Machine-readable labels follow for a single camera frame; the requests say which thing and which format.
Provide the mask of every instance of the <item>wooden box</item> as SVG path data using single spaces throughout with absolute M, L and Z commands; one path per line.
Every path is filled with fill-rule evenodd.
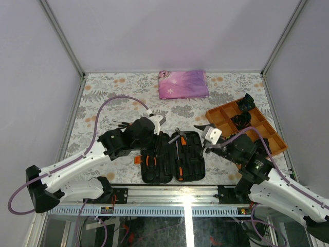
M 239 100 L 241 99 L 221 105 L 206 112 L 206 118 L 208 121 L 214 123 L 216 127 L 222 131 L 222 136 L 224 137 L 239 132 L 231 120 L 235 115 L 240 115 L 242 113 L 236 103 Z M 286 143 L 277 134 L 258 108 L 250 110 L 249 113 L 251 115 L 251 126 L 258 129 L 263 138 L 268 139 L 272 156 L 282 153 L 288 148 Z M 254 131 L 249 130 L 246 134 L 253 142 L 258 139 L 258 135 Z

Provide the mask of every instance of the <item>purple cloth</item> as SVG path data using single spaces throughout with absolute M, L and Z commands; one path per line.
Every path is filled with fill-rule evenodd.
M 160 99 L 205 98 L 209 90 L 204 70 L 176 71 L 162 70 L 159 73 Z

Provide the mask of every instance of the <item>floral tablecloth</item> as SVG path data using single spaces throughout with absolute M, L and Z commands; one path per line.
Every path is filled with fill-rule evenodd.
M 208 123 L 207 110 L 250 94 L 256 106 L 272 124 L 273 117 L 263 88 L 260 74 L 257 73 L 207 73 L 210 91 L 209 98 L 159 100 L 157 73 L 111 73 L 89 74 L 86 79 L 77 117 L 72 130 L 66 156 L 70 156 L 86 148 L 93 134 L 96 113 L 107 98 L 116 95 L 129 95 L 142 100 L 155 114 L 166 116 L 167 122 L 162 126 L 165 133 L 172 134 L 176 127 L 183 131 L 201 131 L 193 125 Z M 145 114 L 144 107 L 129 99 L 117 99 L 105 106 L 99 118 L 97 135 L 116 127 L 113 120 L 133 122 Z M 84 173 L 78 174 L 74 180 L 88 180 L 99 175 L 105 176 L 111 183 L 142 184 L 140 167 L 134 165 L 134 157 L 138 151 L 127 157 L 114 160 L 110 165 L 100 165 Z M 206 176 L 200 181 L 184 184 L 236 184 L 241 175 L 236 166 L 215 155 L 204 154 Z M 275 156 L 279 167 L 287 172 L 283 153 Z M 170 184 L 181 184 L 172 179 Z

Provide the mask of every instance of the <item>black tool case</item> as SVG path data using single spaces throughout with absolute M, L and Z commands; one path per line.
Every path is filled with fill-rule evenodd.
M 168 141 L 171 138 L 167 134 L 160 136 L 161 153 L 157 158 L 153 156 L 154 149 L 141 151 L 141 175 L 147 184 L 165 184 L 173 177 L 180 182 L 192 182 L 201 180 L 206 175 L 205 159 L 201 154 L 202 143 L 197 132 L 184 132 L 187 137 L 186 145 L 182 145 L 181 137 L 175 142 Z

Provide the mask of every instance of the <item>hammer head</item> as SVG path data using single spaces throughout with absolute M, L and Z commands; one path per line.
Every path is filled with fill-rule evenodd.
M 183 131 L 181 131 L 179 128 L 176 128 L 175 131 L 184 138 L 185 141 L 187 141 L 186 135 Z

